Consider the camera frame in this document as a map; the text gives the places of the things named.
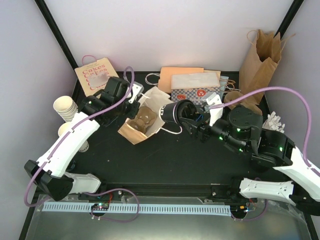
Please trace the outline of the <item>paper coffee cup black sleeve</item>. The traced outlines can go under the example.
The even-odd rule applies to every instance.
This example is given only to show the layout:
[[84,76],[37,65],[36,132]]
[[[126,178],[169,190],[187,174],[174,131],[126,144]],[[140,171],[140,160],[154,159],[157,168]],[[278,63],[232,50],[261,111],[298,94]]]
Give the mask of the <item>paper coffee cup black sleeve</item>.
[[195,104],[187,99],[165,104],[158,112],[158,116],[162,121],[177,125],[182,125],[183,119],[195,121],[197,115],[198,111]]

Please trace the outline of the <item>orange paper bag white handles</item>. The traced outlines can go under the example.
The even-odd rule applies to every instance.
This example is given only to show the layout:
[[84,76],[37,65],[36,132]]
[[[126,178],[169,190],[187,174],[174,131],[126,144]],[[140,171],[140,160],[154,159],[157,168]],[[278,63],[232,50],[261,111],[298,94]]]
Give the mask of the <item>orange paper bag white handles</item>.
[[139,144],[161,130],[173,135],[182,133],[182,129],[170,131],[163,128],[165,122],[159,117],[161,108],[164,105],[172,103],[170,95],[154,86],[144,93],[138,102],[140,103],[140,107],[137,115],[134,119],[127,118],[117,131],[131,144]]

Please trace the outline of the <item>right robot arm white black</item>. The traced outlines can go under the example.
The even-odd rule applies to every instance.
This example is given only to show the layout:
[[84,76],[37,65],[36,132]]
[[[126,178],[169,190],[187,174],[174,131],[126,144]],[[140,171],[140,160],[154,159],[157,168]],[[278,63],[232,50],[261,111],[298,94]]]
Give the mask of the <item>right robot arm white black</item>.
[[201,136],[204,142],[216,137],[230,150],[249,152],[252,163],[262,171],[273,169],[286,175],[288,181],[262,181],[246,177],[228,187],[228,198],[263,198],[297,207],[313,216],[320,214],[320,170],[308,160],[295,143],[284,133],[263,128],[263,118],[252,110],[237,106],[226,119],[219,109],[212,109],[211,122],[199,120],[196,106],[189,100],[177,108],[180,126],[191,135]]

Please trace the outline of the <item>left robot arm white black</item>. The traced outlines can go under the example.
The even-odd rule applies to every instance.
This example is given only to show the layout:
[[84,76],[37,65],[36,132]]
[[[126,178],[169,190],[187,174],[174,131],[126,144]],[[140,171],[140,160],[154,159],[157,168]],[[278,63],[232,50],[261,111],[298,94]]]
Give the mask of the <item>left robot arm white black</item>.
[[110,77],[104,89],[85,97],[66,132],[38,160],[24,165],[31,182],[55,201],[77,193],[103,199],[108,188],[98,177],[69,173],[67,168],[85,141],[109,119],[119,115],[135,118],[140,107],[137,97],[143,90],[138,82]]

